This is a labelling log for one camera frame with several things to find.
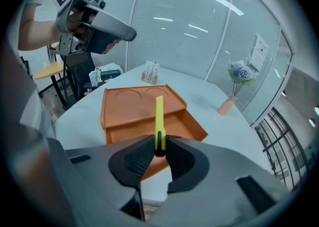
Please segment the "person's left forearm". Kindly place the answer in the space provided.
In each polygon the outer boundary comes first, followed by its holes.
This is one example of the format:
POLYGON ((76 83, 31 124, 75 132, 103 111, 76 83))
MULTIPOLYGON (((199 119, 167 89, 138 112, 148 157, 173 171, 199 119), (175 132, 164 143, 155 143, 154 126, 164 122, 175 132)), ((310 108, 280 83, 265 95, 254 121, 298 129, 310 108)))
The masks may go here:
POLYGON ((60 39, 61 34, 54 20, 34 20, 36 7, 35 3, 24 6, 19 26, 18 50, 20 51, 36 50, 60 39))

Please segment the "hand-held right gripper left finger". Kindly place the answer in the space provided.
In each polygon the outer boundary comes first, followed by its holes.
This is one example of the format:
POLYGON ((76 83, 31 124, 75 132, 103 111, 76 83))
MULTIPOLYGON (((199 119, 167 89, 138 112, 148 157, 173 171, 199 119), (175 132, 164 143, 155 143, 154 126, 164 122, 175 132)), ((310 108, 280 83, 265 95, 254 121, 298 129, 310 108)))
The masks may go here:
POLYGON ((154 136, 64 150, 48 140, 73 227, 139 227, 145 223, 141 180, 154 157, 154 136))

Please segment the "person's left hand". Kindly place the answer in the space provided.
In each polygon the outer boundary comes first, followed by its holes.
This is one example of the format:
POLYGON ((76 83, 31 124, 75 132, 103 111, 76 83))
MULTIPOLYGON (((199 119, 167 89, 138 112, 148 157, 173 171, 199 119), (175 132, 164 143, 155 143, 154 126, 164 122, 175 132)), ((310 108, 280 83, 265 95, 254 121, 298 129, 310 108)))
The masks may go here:
POLYGON ((82 22, 92 23, 94 18, 95 18, 94 14, 89 14, 88 12, 85 12, 85 11, 73 13, 72 15, 68 16, 68 20, 67 20, 68 31, 74 32, 77 34, 84 34, 85 28, 81 26, 81 23, 82 22))

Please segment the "black office chair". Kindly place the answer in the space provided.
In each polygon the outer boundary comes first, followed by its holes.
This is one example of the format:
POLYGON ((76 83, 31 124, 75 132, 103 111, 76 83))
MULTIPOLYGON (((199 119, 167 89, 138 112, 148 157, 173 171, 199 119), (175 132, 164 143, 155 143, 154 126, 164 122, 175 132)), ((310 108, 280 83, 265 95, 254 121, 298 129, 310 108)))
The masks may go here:
POLYGON ((68 77, 75 102, 80 101, 88 90, 93 91, 107 82, 100 82, 97 86, 91 85, 89 73, 96 68, 91 53, 61 56, 61 59, 65 62, 63 71, 68 77))

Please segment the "wooden card holder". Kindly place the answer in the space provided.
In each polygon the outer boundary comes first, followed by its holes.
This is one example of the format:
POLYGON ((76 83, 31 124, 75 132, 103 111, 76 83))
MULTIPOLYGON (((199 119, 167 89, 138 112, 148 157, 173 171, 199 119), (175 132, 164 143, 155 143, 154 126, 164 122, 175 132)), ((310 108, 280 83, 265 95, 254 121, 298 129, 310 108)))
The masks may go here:
POLYGON ((160 64, 158 62, 147 61, 142 72, 142 81, 156 85, 158 82, 160 64))

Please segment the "pink vase with flowers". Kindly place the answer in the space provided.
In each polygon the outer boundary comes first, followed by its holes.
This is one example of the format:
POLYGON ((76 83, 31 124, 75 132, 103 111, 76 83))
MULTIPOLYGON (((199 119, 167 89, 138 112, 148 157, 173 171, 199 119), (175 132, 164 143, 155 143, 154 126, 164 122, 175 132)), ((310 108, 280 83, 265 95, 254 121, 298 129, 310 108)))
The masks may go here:
POLYGON ((238 60, 229 65, 228 74, 233 88, 231 96, 218 109, 221 116, 226 116, 232 109, 237 100, 237 94, 243 86, 251 86, 255 83, 259 72, 251 67, 249 61, 238 60))

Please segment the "white plastic bag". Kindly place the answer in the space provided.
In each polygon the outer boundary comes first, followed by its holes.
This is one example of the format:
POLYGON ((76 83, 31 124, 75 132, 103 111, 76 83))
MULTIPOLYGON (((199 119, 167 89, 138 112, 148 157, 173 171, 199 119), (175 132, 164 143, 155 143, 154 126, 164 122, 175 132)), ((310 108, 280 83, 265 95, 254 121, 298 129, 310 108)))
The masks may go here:
POLYGON ((89 73, 89 78, 92 86, 97 86, 98 83, 103 82, 100 78, 101 71, 109 71, 109 70, 120 70, 121 74, 123 74, 122 68, 115 63, 110 63, 104 66, 96 67, 93 71, 89 73))

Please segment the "round wooden table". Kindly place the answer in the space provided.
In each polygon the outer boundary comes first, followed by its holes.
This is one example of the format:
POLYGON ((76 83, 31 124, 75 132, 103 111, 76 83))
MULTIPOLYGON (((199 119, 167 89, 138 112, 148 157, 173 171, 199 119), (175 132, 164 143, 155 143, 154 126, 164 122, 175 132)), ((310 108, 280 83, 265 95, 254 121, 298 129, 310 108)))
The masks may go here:
POLYGON ((57 96, 59 97, 62 104, 65 105, 64 97, 61 93, 61 90, 59 89, 58 82, 55 78, 55 75, 61 72, 63 72, 63 63, 59 64, 58 62, 54 62, 49 64, 46 68, 42 68, 33 77, 35 80, 41 80, 49 77, 52 81, 57 96))

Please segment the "white square table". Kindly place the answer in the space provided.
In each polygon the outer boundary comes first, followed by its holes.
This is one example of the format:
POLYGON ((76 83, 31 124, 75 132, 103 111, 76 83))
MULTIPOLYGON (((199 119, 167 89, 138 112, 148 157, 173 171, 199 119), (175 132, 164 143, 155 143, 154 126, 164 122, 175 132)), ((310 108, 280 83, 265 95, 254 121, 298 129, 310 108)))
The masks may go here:
MULTIPOLYGON (((144 86, 142 71, 143 66, 139 66, 112 79, 67 110, 55 122, 56 138, 63 148, 77 149, 105 144, 100 122, 104 90, 144 86)), ((205 143, 237 151, 261 166, 266 177, 259 183, 266 188, 266 182, 272 181, 274 177, 269 172, 268 161, 257 134, 237 108, 233 108, 224 117, 218 114, 217 110, 226 100, 226 95, 216 85, 165 68, 159 70, 158 83, 169 85, 186 101, 187 110, 208 133, 205 143)))

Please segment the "yellow-green plastic knife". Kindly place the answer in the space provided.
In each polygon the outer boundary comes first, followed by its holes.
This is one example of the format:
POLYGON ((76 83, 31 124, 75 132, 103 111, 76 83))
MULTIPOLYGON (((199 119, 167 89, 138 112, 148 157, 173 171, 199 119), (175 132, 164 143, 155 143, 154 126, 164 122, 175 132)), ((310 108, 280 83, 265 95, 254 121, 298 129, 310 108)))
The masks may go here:
POLYGON ((163 96, 156 97, 155 156, 165 157, 166 130, 164 128, 163 96))

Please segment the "black metal railing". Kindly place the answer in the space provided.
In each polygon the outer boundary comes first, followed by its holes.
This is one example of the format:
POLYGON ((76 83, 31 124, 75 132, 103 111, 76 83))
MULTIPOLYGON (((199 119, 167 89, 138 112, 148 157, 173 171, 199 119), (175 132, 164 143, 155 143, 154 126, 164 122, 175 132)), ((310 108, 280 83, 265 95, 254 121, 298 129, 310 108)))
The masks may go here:
POLYGON ((270 164, 271 173, 288 190, 299 188, 305 182, 310 166, 291 126, 272 108, 256 125, 255 132, 270 164))

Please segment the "orange box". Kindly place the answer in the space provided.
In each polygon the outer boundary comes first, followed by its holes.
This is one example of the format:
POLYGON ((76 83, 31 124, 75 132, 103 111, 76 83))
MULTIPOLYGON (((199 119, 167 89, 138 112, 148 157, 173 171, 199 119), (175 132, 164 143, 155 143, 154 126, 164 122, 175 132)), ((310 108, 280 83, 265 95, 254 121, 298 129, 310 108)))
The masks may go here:
POLYGON ((106 89, 101 126, 106 143, 125 146, 111 156, 111 173, 122 183, 139 182, 171 167, 173 178, 187 173, 195 165, 195 156, 174 146, 168 157, 155 153, 156 99, 163 98, 163 124, 170 138, 202 142, 208 133, 188 112, 186 101, 169 85, 106 89))

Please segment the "black box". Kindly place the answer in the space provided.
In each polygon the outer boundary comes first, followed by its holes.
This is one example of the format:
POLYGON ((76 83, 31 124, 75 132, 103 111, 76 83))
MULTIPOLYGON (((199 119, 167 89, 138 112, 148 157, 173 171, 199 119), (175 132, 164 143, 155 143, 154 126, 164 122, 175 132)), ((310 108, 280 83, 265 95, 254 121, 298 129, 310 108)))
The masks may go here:
POLYGON ((100 78, 102 81, 116 78, 121 75, 120 70, 101 71, 100 78))

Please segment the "white paper notice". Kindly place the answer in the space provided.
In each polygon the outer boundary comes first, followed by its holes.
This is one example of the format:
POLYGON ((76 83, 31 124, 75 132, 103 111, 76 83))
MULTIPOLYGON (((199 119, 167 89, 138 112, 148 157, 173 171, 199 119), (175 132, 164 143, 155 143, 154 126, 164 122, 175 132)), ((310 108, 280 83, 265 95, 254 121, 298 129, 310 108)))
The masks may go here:
POLYGON ((263 38, 259 34, 257 34, 256 42, 250 59, 250 64, 256 70, 261 70, 264 62, 266 61, 268 49, 268 44, 263 40, 263 38))

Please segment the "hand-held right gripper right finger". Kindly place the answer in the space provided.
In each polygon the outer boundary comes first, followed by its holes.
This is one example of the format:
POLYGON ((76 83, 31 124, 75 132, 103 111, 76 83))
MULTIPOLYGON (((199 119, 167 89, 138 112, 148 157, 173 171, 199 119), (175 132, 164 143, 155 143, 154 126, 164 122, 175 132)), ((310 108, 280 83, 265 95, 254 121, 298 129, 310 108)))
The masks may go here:
POLYGON ((267 227, 290 194, 231 149, 168 136, 166 159, 172 181, 154 216, 159 227, 267 227))

